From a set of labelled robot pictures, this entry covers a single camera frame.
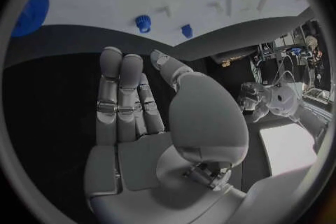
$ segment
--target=blue knob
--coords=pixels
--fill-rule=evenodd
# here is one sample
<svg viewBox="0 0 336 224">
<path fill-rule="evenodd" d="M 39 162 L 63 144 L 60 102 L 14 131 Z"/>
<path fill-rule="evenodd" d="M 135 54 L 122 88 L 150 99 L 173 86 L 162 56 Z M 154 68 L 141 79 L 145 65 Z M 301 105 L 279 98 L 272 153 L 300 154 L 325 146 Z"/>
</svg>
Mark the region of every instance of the blue knob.
<svg viewBox="0 0 336 224">
<path fill-rule="evenodd" d="M 136 18 L 136 24 L 142 34 L 151 31 L 151 18 L 147 15 L 142 15 Z"/>
<path fill-rule="evenodd" d="M 182 29 L 182 34 L 186 38 L 192 38 L 193 37 L 193 29 L 190 27 L 190 24 L 184 25 L 181 29 Z"/>
<path fill-rule="evenodd" d="M 12 36 L 23 36 L 36 31 L 44 22 L 49 9 L 49 0 L 29 0 L 22 10 Z"/>
</svg>

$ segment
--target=floor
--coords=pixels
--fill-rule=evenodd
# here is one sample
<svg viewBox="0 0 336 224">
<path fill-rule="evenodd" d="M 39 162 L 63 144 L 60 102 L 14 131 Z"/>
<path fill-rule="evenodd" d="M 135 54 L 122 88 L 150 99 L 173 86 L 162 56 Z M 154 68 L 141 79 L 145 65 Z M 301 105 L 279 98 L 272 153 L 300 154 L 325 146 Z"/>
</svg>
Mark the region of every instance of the floor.
<svg viewBox="0 0 336 224">
<path fill-rule="evenodd" d="M 208 73 L 233 97 L 238 96 L 241 83 L 253 80 L 248 59 L 228 68 L 210 58 L 187 64 Z M 144 71 L 167 127 L 169 103 L 175 93 L 151 66 L 149 57 L 144 57 Z M 42 193 L 78 223 L 97 223 L 84 197 L 83 171 L 95 144 L 99 78 L 99 55 L 94 53 L 41 58 L 4 72 L 4 112 L 18 157 Z M 243 165 L 237 169 L 239 185 L 246 190 L 244 178 L 250 175 L 243 172 Z M 247 171 L 254 173 L 254 178 L 265 177 Z"/>
</svg>

